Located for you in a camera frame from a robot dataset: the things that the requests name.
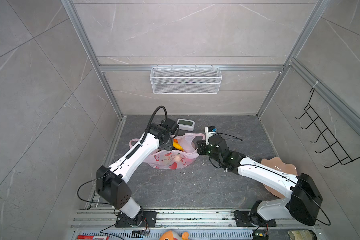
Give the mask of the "pink plastic shopping bag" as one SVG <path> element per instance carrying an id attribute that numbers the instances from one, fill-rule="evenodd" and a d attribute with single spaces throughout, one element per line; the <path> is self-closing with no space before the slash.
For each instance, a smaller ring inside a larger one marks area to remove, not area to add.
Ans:
<path id="1" fill-rule="evenodd" d="M 198 137 L 201 137 L 201 140 L 205 140 L 206 138 L 204 134 L 186 133 L 183 136 L 178 136 L 175 138 L 175 143 L 182 147 L 182 151 L 178 149 L 171 151 L 155 149 L 143 162 L 152 168 L 161 170 L 185 168 L 192 164 L 199 156 L 197 153 L 198 147 L 193 143 Z"/>

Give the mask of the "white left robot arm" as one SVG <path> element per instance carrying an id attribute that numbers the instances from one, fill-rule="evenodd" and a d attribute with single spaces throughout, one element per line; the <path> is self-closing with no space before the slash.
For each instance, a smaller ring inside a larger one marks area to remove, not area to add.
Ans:
<path id="1" fill-rule="evenodd" d="M 97 178 L 86 182 L 87 184 L 95 182 L 96 193 L 106 200 L 106 204 L 124 214 L 132 227 L 141 224 L 144 209 L 132 198 L 128 182 L 152 152 L 173 149 L 174 137 L 177 136 L 178 131 L 179 125 L 168 118 L 166 108 L 158 106 L 137 143 L 109 167 L 100 166 L 96 172 Z"/>

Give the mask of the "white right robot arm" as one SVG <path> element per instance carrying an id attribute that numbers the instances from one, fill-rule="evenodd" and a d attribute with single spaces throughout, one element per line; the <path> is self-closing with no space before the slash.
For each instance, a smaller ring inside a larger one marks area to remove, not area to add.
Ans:
<path id="1" fill-rule="evenodd" d="M 248 213 L 253 225 L 262 227 L 274 219 L 288 218 L 306 226 L 314 226 L 318 222 L 323 198 L 309 175 L 297 176 L 274 170 L 244 154 L 231 151 L 224 135 L 218 133 L 214 126 L 206 127 L 205 131 L 205 140 L 197 142 L 199 155 L 208 156 L 215 168 L 256 180 L 283 195 L 278 200 L 256 201 Z"/>

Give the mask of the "yellow fake banana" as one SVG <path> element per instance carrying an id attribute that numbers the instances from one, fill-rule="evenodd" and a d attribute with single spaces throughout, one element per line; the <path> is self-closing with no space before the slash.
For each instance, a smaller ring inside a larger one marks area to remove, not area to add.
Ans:
<path id="1" fill-rule="evenodd" d="M 184 148 L 178 143 L 177 140 L 173 141 L 173 150 L 184 151 Z"/>

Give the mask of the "white digital clock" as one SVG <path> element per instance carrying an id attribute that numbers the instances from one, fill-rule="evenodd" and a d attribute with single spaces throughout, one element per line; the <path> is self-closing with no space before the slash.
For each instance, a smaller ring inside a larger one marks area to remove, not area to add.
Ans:
<path id="1" fill-rule="evenodd" d="M 179 118 L 177 124 L 179 125 L 179 129 L 183 131 L 193 132 L 195 128 L 195 121 L 192 120 Z"/>

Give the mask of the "orange plush toy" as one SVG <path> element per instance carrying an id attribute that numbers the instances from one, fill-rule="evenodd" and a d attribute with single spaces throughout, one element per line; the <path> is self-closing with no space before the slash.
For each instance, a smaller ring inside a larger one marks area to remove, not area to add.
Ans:
<path id="1" fill-rule="evenodd" d="M 185 232 L 179 235 L 175 231 L 167 231 L 162 234 L 159 240 L 189 240 L 189 233 Z"/>

